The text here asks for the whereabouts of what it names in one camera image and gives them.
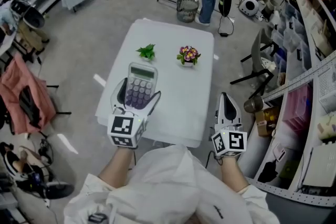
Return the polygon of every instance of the cable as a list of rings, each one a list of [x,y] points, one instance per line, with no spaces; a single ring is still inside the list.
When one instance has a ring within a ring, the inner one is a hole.
[[[208,154],[208,159],[206,160],[205,169],[207,169],[207,167],[208,167],[211,153],[213,153],[213,155],[214,155],[214,159],[217,161],[217,163],[218,163],[220,166],[222,166],[222,164],[223,164],[223,157],[216,156],[216,154],[215,154],[214,151],[210,151],[209,154]]]
[[[230,18],[229,18],[229,21],[231,22],[231,24],[232,24],[232,32],[230,33],[230,34],[228,34],[228,33],[220,33],[219,32],[219,29],[221,28],[220,26],[220,24],[221,24],[221,21],[222,21],[222,18],[223,18],[223,15],[221,16],[221,18],[219,19],[219,28],[218,28],[218,30],[217,30],[217,32],[219,33],[219,35],[221,36],[221,37],[228,37],[228,36],[231,36],[232,34],[233,34],[233,32],[234,32],[234,30],[235,30],[235,27],[234,27],[234,25],[233,25],[233,22],[230,20]]]

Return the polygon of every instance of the small green plant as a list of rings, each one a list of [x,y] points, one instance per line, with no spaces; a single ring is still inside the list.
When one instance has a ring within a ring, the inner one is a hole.
[[[140,57],[148,58],[149,60],[153,60],[155,57],[155,52],[154,52],[154,46],[155,44],[149,44],[144,48],[140,48],[136,50],[137,52],[140,53]]]

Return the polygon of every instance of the white shirt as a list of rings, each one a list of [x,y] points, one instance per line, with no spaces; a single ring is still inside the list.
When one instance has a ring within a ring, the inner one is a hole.
[[[240,193],[210,174],[185,146],[174,145],[147,152],[122,188],[89,174],[64,209],[65,224],[89,223],[98,212],[114,224],[184,224],[193,213],[202,224],[279,223],[266,193],[254,186]]]

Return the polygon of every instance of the flower pot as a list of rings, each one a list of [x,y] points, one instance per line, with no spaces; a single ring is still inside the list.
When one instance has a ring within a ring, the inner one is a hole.
[[[193,65],[194,65],[193,62],[184,62],[184,65],[181,63],[181,66],[183,66],[183,67],[192,67]]]

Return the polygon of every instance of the gray floor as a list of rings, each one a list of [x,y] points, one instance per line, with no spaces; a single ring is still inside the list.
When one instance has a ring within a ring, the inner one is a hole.
[[[205,164],[212,145],[208,142],[210,127],[213,126],[215,104],[218,94],[225,91],[233,96],[240,107],[253,92],[248,82],[234,86],[230,81],[243,76],[240,60],[249,54],[251,43],[260,29],[260,23],[243,15],[237,8],[239,0],[233,0],[230,16],[234,20],[234,33],[220,37],[217,33],[220,14],[213,13],[212,23],[203,27],[196,23],[189,27],[213,33],[215,37],[211,95],[208,108],[204,141],[192,153]],[[33,72],[48,84],[59,84],[57,91],[51,90],[58,110],[72,111],[71,116],[57,116],[46,128],[49,141],[54,149],[55,162],[52,169],[59,180],[75,185],[75,193],[82,187],[88,173],[98,174],[110,160],[114,151],[106,136],[106,127],[98,124],[96,111],[103,87],[93,79],[98,74],[107,79],[114,59],[131,24],[138,18],[185,25],[176,18],[175,6],[164,0],[87,0],[77,13],[62,8],[59,2],[48,13],[45,30],[50,34],[50,43],[42,54],[43,65],[30,65]],[[231,23],[222,19],[221,31],[230,33]],[[245,130],[251,127],[251,116],[243,112]],[[60,140],[63,134],[75,150],[70,151]],[[13,143],[16,148],[26,145],[38,148],[40,135],[34,134],[28,141],[24,135],[12,136],[7,126],[0,131],[2,141]],[[140,158],[152,148],[153,141],[143,139],[136,151]],[[209,170],[218,175],[218,166],[212,159]],[[18,190],[16,197],[22,210],[33,219],[32,223],[54,223],[53,214],[42,200]],[[51,208],[63,222],[62,211],[68,198],[51,201]]]

